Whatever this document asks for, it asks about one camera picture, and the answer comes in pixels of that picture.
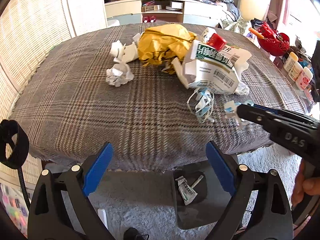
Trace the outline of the person's right hand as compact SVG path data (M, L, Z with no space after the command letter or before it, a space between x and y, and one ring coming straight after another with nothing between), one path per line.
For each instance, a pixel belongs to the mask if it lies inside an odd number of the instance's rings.
M293 193L291 196L292 206L295 207L299 204L304 197L304 194L308 194L310 196L316 196L320 194L320 178L305 178L305 161L302 159L299 171L295 178L295 186L293 188Z

